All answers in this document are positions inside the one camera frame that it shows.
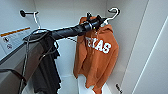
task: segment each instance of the metal hanger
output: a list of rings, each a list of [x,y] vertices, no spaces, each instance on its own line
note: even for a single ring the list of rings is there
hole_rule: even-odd
[[[108,20],[113,20],[117,15],[119,15],[120,10],[118,8],[111,8],[108,10],[108,12],[110,13],[115,13],[112,17],[107,18],[104,23],[107,25],[108,24]]]

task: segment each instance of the white hanger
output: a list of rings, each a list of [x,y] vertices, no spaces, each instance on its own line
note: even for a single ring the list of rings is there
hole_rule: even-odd
[[[108,24],[108,20],[113,20],[117,15],[119,15],[120,13],[120,10],[118,8],[111,8],[108,10],[108,12],[110,13],[115,13],[114,16],[110,17],[110,18],[107,18],[104,23],[107,25]]]

